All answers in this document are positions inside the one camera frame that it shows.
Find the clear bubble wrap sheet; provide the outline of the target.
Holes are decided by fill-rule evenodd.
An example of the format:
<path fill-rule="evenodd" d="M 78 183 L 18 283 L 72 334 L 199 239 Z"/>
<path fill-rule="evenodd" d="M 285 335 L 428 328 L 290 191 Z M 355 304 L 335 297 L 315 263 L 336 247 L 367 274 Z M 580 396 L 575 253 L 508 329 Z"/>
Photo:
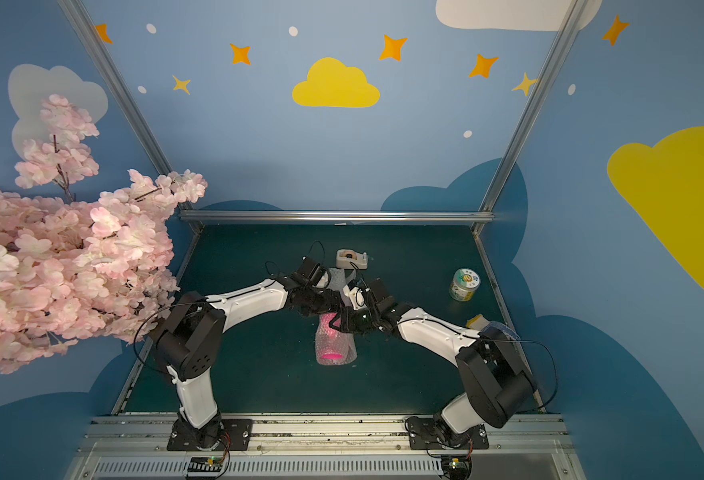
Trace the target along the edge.
<path fill-rule="evenodd" d="M 341 306 L 335 312 L 320 316 L 315 335 L 315 351 L 317 362 L 323 366 L 342 366 L 353 363 L 357 359 L 357 349 L 354 335 L 342 333 L 332 327 L 341 326 L 346 308 L 352 306 L 348 297 L 349 288 L 343 269 L 330 268 L 330 283 L 328 288 L 340 294 Z"/>

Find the pink plastic wine glass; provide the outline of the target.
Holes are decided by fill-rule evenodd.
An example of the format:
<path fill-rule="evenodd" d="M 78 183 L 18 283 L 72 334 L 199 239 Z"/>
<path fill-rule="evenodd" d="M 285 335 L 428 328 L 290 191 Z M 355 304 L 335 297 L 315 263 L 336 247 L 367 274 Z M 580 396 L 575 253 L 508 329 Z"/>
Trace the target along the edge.
<path fill-rule="evenodd" d="M 333 329 L 330 326 L 333 318 L 333 313 L 326 313 L 320 316 L 315 336 L 317 361 L 324 366 L 351 364 L 357 359 L 354 336 Z"/>

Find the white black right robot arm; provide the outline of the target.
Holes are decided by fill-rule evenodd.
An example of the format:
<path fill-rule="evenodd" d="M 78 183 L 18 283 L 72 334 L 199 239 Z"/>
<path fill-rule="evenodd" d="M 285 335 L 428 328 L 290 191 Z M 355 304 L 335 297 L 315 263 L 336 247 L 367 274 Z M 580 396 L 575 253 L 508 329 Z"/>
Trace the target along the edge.
<path fill-rule="evenodd" d="M 479 330 L 460 327 L 423 308 L 398 302 L 383 283 L 344 286 L 339 312 L 331 327 L 362 334 L 381 331 L 421 346 L 449 361 L 459 373 L 464 392 L 436 415 L 444 438 L 467 433 L 481 424 L 503 427 L 537 391 L 537 384 L 501 325 L 484 322 Z"/>

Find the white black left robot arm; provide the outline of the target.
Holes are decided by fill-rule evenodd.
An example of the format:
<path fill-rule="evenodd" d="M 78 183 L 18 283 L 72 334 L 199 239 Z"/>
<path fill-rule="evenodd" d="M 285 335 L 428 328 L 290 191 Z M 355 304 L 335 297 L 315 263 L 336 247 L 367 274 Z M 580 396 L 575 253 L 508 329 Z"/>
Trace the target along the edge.
<path fill-rule="evenodd" d="M 229 433 L 214 398 L 210 370 L 224 333 L 257 316 L 284 309 L 303 316 L 339 314 L 346 305 L 330 288 L 329 269 L 304 257 L 298 270 L 275 274 L 255 285 L 223 294 L 190 292 L 150 332 L 155 361 L 175 386 L 180 401 L 168 442 L 170 451 L 230 448 Z"/>

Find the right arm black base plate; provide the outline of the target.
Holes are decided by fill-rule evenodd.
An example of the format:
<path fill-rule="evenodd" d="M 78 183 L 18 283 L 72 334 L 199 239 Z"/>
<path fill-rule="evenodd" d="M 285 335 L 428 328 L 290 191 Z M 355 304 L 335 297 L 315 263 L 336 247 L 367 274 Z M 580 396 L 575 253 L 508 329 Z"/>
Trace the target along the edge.
<path fill-rule="evenodd" d="M 412 450 L 486 450 L 488 435 L 483 424 L 464 433 L 454 432 L 442 419 L 411 416 L 404 426 Z"/>

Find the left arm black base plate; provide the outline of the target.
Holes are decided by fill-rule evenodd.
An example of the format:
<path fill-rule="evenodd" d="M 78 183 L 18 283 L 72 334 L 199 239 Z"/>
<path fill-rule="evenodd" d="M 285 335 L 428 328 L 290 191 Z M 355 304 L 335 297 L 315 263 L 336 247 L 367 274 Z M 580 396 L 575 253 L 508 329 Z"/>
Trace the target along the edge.
<path fill-rule="evenodd" d="M 246 451 L 254 422 L 252 419 L 213 418 L 200 428 L 181 416 L 173 424 L 168 451 L 209 452 Z"/>

